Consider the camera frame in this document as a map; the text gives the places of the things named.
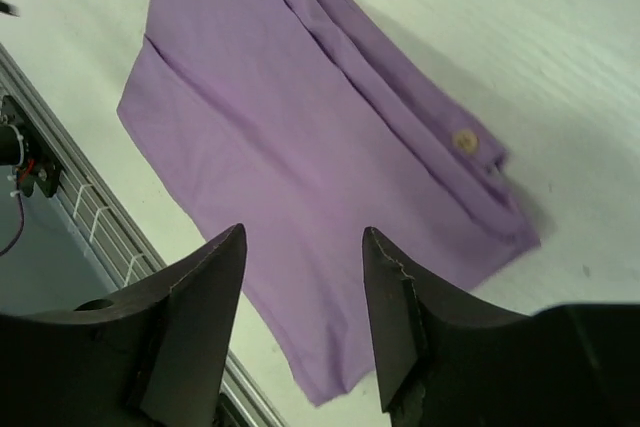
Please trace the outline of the purple trousers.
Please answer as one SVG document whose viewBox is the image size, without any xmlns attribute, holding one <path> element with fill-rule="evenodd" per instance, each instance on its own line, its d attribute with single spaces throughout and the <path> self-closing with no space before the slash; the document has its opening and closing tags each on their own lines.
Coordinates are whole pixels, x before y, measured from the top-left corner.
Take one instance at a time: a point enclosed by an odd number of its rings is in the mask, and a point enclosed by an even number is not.
<svg viewBox="0 0 640 427">
<path fill-rule="evenodd" d="M 374 367 L 366 228 L 463 289 L 539 242 L 503 145 L 353 0 L 150 0 L 117 111 L 204 237 L 245 226 L 245 295 L 314 405 Z"/>
</svg>

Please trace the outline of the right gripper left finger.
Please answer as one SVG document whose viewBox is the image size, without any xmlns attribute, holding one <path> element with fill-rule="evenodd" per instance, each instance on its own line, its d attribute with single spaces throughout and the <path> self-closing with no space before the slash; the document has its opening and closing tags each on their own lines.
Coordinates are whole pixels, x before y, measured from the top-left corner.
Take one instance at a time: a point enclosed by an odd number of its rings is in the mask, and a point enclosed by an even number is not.
<svg viewBox="0 0 640 427">
<path fill-rule="evenodd" d="M 247 255 L 234 225 L 73 310 L 1 318 L 5 426 L 240 426 L 221 391 Z"/>
</svg>

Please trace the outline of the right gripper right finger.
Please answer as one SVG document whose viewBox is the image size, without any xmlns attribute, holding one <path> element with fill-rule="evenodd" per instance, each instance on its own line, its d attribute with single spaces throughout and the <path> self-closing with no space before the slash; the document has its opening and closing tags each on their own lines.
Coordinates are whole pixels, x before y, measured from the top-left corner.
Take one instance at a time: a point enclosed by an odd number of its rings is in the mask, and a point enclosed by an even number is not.
<svg viewBox="0 0 640 427">
<path fill-rule="evenodd" d="M 639 308 L 561 304 L 519 314 L 362 239 L 381 409 L 395 426 L 635 426 Z"/>
</svg>

